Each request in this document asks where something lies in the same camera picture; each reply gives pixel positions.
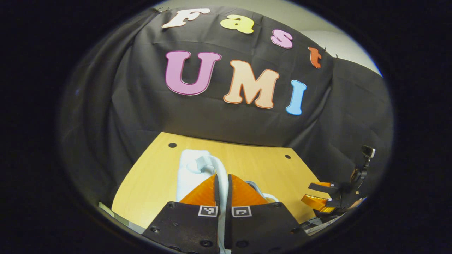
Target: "white wall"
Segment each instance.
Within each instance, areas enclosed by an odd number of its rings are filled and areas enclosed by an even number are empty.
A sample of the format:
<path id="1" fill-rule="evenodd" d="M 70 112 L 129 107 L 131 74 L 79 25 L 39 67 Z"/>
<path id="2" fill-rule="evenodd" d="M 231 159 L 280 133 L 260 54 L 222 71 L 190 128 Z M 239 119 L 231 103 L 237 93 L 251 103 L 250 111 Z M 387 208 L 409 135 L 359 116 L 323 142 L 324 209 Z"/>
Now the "white wall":
<path id="1" fill-rule="evenodd" d="M 326 51 L 338 58 L 346 59 L 370 70 L 380 72 L 367 54 L 350 36 L 342 30 L 324 20 L 322 17 L 302 8 L 301 6 L 285 0 L 168 0 L 163 1 L 153 7 L 164 11 L 167 8 L 178 7 L 200 8 L 206 5 L 223 5 L 247 9 L 266 17 L 279 21 L 302 34 L 311 40 L 326 47 Z"/>

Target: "wooden table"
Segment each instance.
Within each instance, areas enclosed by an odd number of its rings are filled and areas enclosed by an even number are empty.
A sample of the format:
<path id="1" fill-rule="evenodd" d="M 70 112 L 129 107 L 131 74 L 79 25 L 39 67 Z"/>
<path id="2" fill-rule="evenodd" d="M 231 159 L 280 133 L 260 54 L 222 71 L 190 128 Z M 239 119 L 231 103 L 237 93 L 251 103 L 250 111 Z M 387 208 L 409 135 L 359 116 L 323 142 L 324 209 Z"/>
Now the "wooden table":
<path id="1" fill-rule="evenodd" d="M 170 148 L 169 143 L 177 146 Z M 278 198 L 299 223 L 315 216 L 300 201 L 304 194 L 329 198 L 308 189 L 318 179 L 291 148 L 246 146 L 162 132 L 125 177 L 112 210 L 147 228 L 167 202 L 175 201 L 179 160 L 185 149 L 209 151 L 222 161 L 228 174 L 253 181 L 262 192 Z"/>

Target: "pink letter u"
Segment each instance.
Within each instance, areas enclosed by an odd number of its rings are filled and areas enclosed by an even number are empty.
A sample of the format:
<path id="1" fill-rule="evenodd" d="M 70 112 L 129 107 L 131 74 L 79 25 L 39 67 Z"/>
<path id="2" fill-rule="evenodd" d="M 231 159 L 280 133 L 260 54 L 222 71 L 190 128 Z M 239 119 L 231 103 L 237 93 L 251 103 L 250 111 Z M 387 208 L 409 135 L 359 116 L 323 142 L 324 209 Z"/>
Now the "pink letter u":
<path id="1" fill-rule="evenodd" d="M 182 70 L 185 60 L 189 59 L 191 53 L 188 51 L 171 51 L 166 54 L 168 65 L 166 67 L 166 85 L 178 94 L 197 95 L 204 92 L 210 83 L 213 66 L 221 59 L 221 55 L 213 52 L 201 52 L 198 58 L 201 59 L 198 80 L 193 84 L 182 81 Z"/>

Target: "black cloth backdrop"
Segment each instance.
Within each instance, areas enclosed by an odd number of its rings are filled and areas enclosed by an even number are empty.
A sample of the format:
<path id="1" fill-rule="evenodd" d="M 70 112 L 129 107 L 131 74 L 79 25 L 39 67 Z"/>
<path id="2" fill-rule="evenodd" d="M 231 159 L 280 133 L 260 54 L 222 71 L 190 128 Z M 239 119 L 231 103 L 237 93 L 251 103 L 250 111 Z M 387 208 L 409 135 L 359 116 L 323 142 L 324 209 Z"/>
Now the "black cloth backdrop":
<path id="1" fill-rule="evenodd" d="M 61 155 L 76 187 L 92 204 L 108 206 L 130 168 L 160 132 L 259 146 L 291 147 L 320 181 L 348 181 L 362 163 L 361 145 L 377 149 L 362 194 L 376 186 L 388 162 L 393 113 L 384 80 L 353 62 L 332 57 L 296 30 L 252 11 L 209 8 L 186 25 L 161 26 L 181 9 L 147 9 L 108 34 L 75 67 L 62 98 Z M 251 34 L 223 28 L 238 14 L 254 20 Z M 293 48 L 270 40 L 281 29 Z M 310 62 L 308 47 L 322 55 L 321 68 Z M 165 84 L 166 53 L 191 52 L 183 80 L 198 78 L 200 52 L 215 52 L 208 89 L 180 95 Z M 231 60 L 251 64 L 255 76 L 279 73 L 271 109 L 223 101 L 229 91 Z M 300 116 L 288 114 L 291 80 L 306 84 Z"/>

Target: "black fabric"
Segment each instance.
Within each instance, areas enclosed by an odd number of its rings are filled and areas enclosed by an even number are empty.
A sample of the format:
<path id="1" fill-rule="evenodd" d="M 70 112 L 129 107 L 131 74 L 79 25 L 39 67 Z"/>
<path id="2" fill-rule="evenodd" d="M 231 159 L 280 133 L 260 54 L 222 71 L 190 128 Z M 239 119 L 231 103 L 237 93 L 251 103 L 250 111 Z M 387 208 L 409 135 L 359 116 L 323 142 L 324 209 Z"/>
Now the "black fabric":
<path id="1" fill-rule="evenodd" d="M 178 10 L 189 8 L 141 13 L 95 46 L 68 82 L 61 112 L 62 151 L 70 174 L 90 201 L 111 205 L 127 172 L 160 132 L 291 147 L 320 180 L 335 182 L 348 180 L 366 144 L 377 149 L 366 179 L 373 187 L 392 142 L 391 104 L 383 79 L 363 66 L 333 58 L 270 18 L 231 7 L 197 8 L 211 11 L 166 29 L 161 26 Z M 223 28 L 220 22 L 229 14 L 253 19 L 254 32 Z M 292 49 L 271 42 L 274 29 L 293 36 Z M 320 69 L 311 64 L 308 47 L 319 49 Z M 166 86 L 165 55 L 175 50 L 191 52 L 182 75 L 186 83 L 198 78 L 198 53 L 222 55 L 202 94 L 180 95 Z M 250 63 L 255 76 L 265 69 L 279 73 L 272 109 L 223 101 L 233 75 L 231 60 Z M 300 116 L 286 112 L 291 80 L 307 85 Z"/>

